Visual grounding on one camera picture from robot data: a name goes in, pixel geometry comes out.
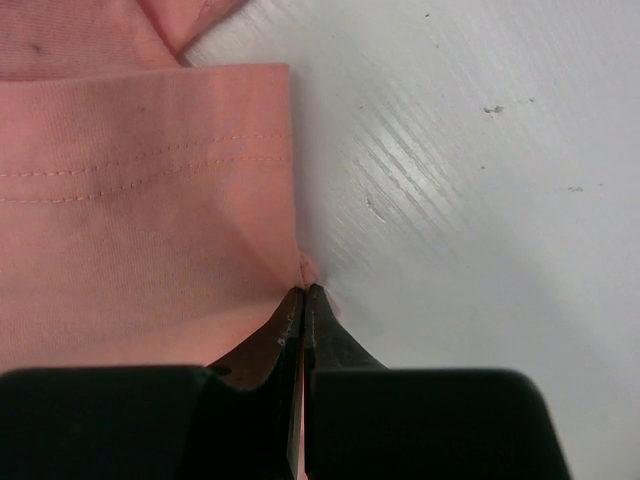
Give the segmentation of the pink t shirt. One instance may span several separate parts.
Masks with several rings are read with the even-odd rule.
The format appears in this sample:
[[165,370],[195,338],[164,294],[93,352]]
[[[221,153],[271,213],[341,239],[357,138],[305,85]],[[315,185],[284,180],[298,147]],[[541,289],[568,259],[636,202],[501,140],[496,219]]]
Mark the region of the pink t shirt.
[[1,5],[1,378],[210,365],[316,273],[290,70],[187,67],[235,1]]

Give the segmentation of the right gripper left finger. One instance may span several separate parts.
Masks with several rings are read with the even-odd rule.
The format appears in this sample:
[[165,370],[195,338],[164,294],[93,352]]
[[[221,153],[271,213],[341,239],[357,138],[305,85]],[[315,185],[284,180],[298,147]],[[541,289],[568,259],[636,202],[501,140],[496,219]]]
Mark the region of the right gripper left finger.
[[293,479],[304,294],[207,365],[1,378],[5,479]]

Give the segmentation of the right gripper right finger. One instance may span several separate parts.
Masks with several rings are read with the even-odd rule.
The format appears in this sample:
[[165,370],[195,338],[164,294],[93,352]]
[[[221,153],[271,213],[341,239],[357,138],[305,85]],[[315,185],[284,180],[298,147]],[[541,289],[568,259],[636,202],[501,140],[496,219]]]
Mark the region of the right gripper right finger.
[[509,369],[392,369],[305,302],[305,471],[311,479],[567,479],[545,399]]

